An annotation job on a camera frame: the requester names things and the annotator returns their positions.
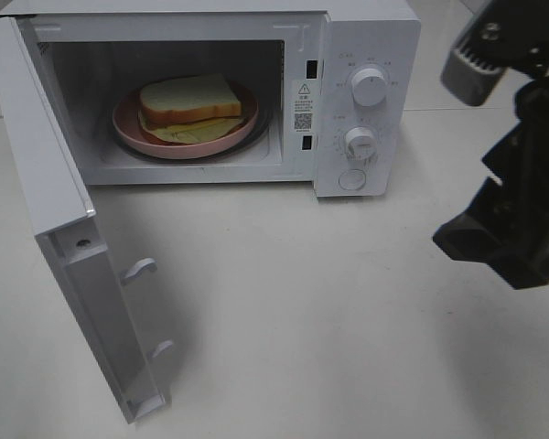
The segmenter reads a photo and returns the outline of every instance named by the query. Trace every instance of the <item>open microwave door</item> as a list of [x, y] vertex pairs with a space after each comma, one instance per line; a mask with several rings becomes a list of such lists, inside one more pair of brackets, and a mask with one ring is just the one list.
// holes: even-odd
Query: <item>open microwave door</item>
[[49, 102], [49, 84], [26, 19], [0, 18], [0, 104], [38, 245], [128, 422], [164, 405], [165, 395], [142, 349], [123, 284], [142, 260], [119, 274], [96, 223], [96, 212]]

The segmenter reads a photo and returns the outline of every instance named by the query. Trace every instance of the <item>white table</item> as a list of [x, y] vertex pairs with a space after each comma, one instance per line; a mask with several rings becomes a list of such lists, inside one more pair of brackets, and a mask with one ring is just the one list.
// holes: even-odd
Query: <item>white table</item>
[[155, 323], [178, 343], [172, 404], [133, 425], [31, 237], [0, 120], [0, 438], [549, 438], [549, 287], [513, 291], [431, 242], [487, 175], [524, 79], [457, 102], [438, 72], [469, 11], [413, 6], [425, 27], [385, 196], [91, 190], [117, 265], [158, 261], [128, 290], [145, 339]]

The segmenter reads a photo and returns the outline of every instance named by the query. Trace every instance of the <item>bread slice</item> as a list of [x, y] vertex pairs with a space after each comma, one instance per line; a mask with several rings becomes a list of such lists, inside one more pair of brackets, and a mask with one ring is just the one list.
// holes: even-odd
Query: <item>bread slice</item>
[[150, 123], [142, 112], [138, 112], [140, 127], [145, 133], [169, 143], [200, 144], [219, 139], [240, 125], [242, 117], [216, 117], [194, 123], [156, 125]]
[[242, 114], [242, 105], [220, 74], [163, 80], [139, 93], [141, 111], [158, 125]]

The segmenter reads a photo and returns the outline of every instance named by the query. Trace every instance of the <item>microwave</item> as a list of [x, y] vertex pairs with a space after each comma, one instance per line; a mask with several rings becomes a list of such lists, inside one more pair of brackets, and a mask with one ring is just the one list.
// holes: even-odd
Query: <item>microwave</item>
[[[98, 227], [93, 185], [312, 181], [317, 197], [387, 185], [419, 21], [404, 0], [15, 0], [0, 11], [0, 104], [33, 231], [127, 422], [169, 399]], [[219, 73], [258, 102], [219, 154], [143, 155], [113, 129], [127, 94]]]

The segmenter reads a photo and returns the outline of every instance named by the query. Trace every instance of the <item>pink plate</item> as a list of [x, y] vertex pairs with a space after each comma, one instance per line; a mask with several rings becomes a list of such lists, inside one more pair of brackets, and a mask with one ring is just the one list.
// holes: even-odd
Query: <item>pink plate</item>
[[200, 158], [218, 154], [241, 142], [256, 124], [258, 103], [253, 94], [240, 84], [230, 82], [232, 91], [242, 103], [242, 115], [246, 121], [228, 134], [202, 144], [171, 144], [146, 135], [138, 122], [138, 91], [133, 91], [113, 109], [113, 127], [124, 142], [136, 151], [159, 158]]

